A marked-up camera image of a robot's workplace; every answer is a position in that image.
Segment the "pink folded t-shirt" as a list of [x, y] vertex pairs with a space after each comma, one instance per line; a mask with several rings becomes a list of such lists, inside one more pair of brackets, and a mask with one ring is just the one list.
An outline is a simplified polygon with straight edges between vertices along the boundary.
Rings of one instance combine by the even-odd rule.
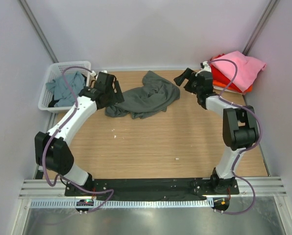
[[226, 74], [224, 71], [224, 64], [220, 62], [231, 62], [235, 66], [235, 74], [231, 79], [231, 83], [234, 83], [241, 91], [245, 91], [251, 85], [253, 85], [254, 81], [256, 80], [259, 72], [264, 71], [267, 64], [257, 58], [245, 56], [239, 51], [234, 51], [224, 56], [218, 58], [221, 61], [212, 62], [216, 68], [219, 70], [223, 69], [223, 74]]

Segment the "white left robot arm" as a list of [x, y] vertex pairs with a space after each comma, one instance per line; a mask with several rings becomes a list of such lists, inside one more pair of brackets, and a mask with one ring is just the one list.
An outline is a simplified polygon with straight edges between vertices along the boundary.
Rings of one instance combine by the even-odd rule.
[[84, 87], [76, 102], [64, 117], [46, 133], [39, 132], [34, 139], [36, 163], [43, 171], [51, 170], [74, 183], [83, 196], [93, 190], [92, 176], [74, 161], [69, 148], [75, 134], [85, 121], [97, 110], [124, 101], [117, 78], [106, 72], [99, 72], [93, 87]]

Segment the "dark grey t-shirt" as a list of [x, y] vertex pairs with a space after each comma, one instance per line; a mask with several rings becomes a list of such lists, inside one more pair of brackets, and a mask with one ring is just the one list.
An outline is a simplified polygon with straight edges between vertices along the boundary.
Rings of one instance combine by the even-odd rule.
[[124, 102], [105, 108], [105, 115], [111, 118], [130, 115], [132, 119], [145, 119], [165, 112], [180, 98], [180, 89], [176, 85], [152, 71], [146, 73], [142, 84], [123, 92]]

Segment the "aluminium frame rail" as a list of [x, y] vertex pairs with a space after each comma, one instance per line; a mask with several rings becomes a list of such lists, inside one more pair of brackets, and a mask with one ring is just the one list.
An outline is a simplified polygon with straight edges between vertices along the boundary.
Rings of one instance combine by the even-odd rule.
[[[245, 177], [250, 183], [237, 180], [239, 194], [231, 194], [232, 197], [251, 197], [250, 187], [253, 187], [255, 195], [264, 196], [287, 196], [285, 187], [280, 177]], [[19, 198], [60, 198], [65, 194], [65, 186], [59, 182], [50, 187], [45, 180], [24, 180]]]

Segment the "aluminium corner post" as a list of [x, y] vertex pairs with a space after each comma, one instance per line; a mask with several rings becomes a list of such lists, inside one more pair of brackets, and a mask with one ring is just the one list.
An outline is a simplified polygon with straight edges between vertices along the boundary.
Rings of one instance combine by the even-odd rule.
[[27, 19], [29, 20], [33, 30], [35, 31], [37, 37], [39, 38], [39, 40], [41, 41], [44, 49], [46, 50], [46, 53], [48, 54], [48, 56], [50, 57], [51, 61], [53, 63], [58, 63], [58, 59], [52, 49], [52, 47], [50, 46], [42, 28], [40, 27], [37, 19], [34, 16], [34, 13], [32, 12], [30, 6], [28, 5], [26, 0], [18, 0], [19, 5], [21, 6], [24, 14], [26, 15]]
[[277, 8], [280, 0], [269, 0], [267, 6], [265, 7], [263, 13], [261, 14], [254, 30], [252, 31], [245, 47], [243, 48], [242, 54], [248, 56], [251, 49], [255, 45], [256, 41], [260, 37], [261, 33], [263, 32], [266, 24], [268, 23], [269, 19], [271, 18], [272, 14], [274, 13], [275, 9]]

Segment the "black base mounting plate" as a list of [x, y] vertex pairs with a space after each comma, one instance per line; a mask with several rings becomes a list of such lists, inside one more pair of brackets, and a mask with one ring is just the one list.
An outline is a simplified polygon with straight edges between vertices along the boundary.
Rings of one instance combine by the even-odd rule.
[[181, 195], [238, 195], [237, 180], [210, 178], [163, 178], [163, 179], [95, 179], [87, 180], [83, 189], [91, 195], [113, 189], [115, 197], [124, 196], [181, 196]]

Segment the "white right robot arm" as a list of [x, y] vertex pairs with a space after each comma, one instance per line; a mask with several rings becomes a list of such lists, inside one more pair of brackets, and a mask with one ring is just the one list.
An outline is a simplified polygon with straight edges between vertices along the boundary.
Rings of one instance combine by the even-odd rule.
[[184, 89], [197, 97], [198, 104], [205, 110], [213, 111], [222, 117], [222, 138], [226, 146], [219, 164], [210, 177], [210, 190], [216, 194], [225, 194], [234, 187], [235, 168], [245, 151], [259, 138], [257, 121], [252, 115], [251, 106], [238, 106], [225, 101], [214, 92], [213, 77], [210, 70], [199, 72], [187, 68], [174, 79], [177, 86], [188, 80]]

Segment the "right aluminium corner post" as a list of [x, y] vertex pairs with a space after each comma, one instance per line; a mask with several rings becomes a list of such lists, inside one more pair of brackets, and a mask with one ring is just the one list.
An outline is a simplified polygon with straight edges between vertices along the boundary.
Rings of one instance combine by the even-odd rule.
[[267, 6], [265, 7], [263, 13], [261, 14], [254, 30], [252, 31], [245, 47], [243, 48], [242, 54], [248, 56], [251, 49], [255, 45], [256, 41], [260, 37], [261, 33], [263, 32], [266, 24], [268, 23], [269, 19], [271, 18], [272, 14], [274, 13], [275, 9], [277, 8], [280, 0], [269, 0]]

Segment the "white folded t-shirt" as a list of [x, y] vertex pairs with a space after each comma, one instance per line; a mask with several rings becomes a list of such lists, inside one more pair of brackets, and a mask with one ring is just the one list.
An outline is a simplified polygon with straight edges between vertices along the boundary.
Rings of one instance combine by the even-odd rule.
[[[214, 89], [215, 90], [217, 90], [217, 91], [223, 91], [223, 87], [219, 87], [219, 86], [214, 86]], [[241, 95], [245, 95], [245, 93], [241, 93], [241, 92], [238, 92], [238, 91], [236, 91], [236, 90], [232, 90], [232, 89], [230, 89], [230, 88], [228, 88], [228, 89], [225, 89], [224, 90], [225, 92], [228, 92], [228, 93], [234, 93], [234, 94], [241, 94]]]

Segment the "white plastic basket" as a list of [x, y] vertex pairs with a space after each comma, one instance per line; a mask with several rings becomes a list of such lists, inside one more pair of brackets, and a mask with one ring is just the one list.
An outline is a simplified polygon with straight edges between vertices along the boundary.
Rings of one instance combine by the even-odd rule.
[[68, 87], [71, 87], [75, 95], [89, 85], [91, 74], [89, 61], [71, 61], [54, 63], [49, 66], [38, 108], [42, 111], [60, 113], [69, 110], [75, 102]]

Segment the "orange folded t-shirt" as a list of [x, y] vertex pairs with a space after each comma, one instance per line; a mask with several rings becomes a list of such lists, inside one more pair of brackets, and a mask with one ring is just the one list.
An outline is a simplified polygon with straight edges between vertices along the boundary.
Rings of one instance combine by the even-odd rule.
[[[219, 87], [223, 87], [225, 88], [226, 87], [226, 84], [223, 84], [221, 82], [218, 82], [218, 81], [215, 81], [213, 82], [213, 86], [219, 86]], [[253, 86], [251, 85], [248, 89], [246, 89], [244, 92], [241, 91], [239, 88], [237, 88], [234, 84], [231, 84], [228, 88], [232, 89], [232, 90], [236, 90], [238, 92], [241, 92], [241, 93], [249, 93], [252, 91], [253, 89]]]

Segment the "left aluminium corner post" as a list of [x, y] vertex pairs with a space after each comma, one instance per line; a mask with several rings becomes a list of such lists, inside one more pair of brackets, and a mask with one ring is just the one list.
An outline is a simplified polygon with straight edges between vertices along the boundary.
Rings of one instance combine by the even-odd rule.
[[32, 12], [30, 6], [28, 5], [26, 0], [18, 0], [19, 5], [21, 6], [24, 14], [26, 15], [27, 19], [29, 20], [33, 30], [35, 31], [37, 37], [39, 38], [39, 40], [41, 41], [44, 49], [46, 50], [46, 53], [48, 54], [48, 56], [50, 57], [51, 61], [53, 63], [58, 63], [58, 59], [52, 49], [52, 47], [50, 46], [42, 28], [40, 27], [37, 19], [34, 16], [34, 13]]

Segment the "red folded t-shirt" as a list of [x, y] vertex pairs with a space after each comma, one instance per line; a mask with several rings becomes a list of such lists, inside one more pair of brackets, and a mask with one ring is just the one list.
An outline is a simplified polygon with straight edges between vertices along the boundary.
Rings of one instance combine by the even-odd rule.
[[[217, 56], [213, 56], [210, 60], [218, 59], [218, 58], [220, 58], [220, 57], [222, 57], [224, 55], [225, 54], [219, 54]], [[228, 85], [230, 83], [231, 79], [233, 78], [234, 74], [235, 74], [235, 66], [231, 62], [220, 62], [220, 63], [225, 65], [224, 66], [224, 71], [225, 71], [226, 74], [227, 74], [227, 67], [226, 66], [228, 66], [229, 70], [231, 70], [231, 71], [229, 71], [229, 74], [226, 75], [226, 74], [223, 74], [223, 72], [222, 72], [223, 69], [219, 70], [218, 68], [216, 68], [214, 66], [214, 64], [210, 64], [210, 67], [211, 67], [211, 70], [212, 70], [212, 75], [213, 75], [213, 82], [218, 81], [218, 82], [221, 82], [223, 84]]]

